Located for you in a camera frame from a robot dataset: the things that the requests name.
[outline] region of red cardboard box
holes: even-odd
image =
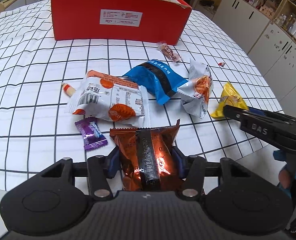
[[[175,45],[192,8],[183,0],[51,0],[54,37]]]

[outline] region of yellow snack package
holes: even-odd
[[[245,110],[249,110],[243,98],[230,82],[224,85],[224,89],[220,96],[219,105],[216,111],[210,114],[210,116],[214,118],[224,117],[223,109],[225,105],[236,106]]]

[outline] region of orange wrapper with black stripe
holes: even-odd
[[[120,150],[125,190],[175,191],[181,187],[183,180],[170,154],[178,130],[179,120],[169,127],[110,129]]]

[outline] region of white snack package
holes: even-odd
[[[210,67],[190,59],[189,81],[178,87],[186,112],[202,119],[207,113],[212,88]]]
[[[94,70],[88,71],[70,98],[71,114],[86,114],[135,127],[150,127],[148,93],[144,86]]]

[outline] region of table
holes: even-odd
[[[273,92],[247,55],[218,26],[192,11],[176,46],[183,58],[169,62],[154,43],[124,40],[55,41],[50,0],[0,14],[0,189],[10,190],[26,179],[69,156],[83,162],[94,155],[108,155],[115,147],[109,129],[125,127],[98,120],[109,144],[85,152],[74,122],[83,118],[65,113],[68,97],[62,82],[75,88],[85,73],[122,76],[130,68],[158,59],[184,78],[189,59],[211,66],[214,88],[208,111],[218,105],[223,85],[230,81],[249,106],[283,112]],[[185,155],[199,154],[218,162],[227,156],[240,159],[267,143],[239,130],[239,123],[190,116],[175,95],[164,106],[150,96],[152,127],[174,125],[181,119],[176,144]],[[109,181],[112,192],[121,189],[120,173]],[[76,186],[86,191],[84,178]]]

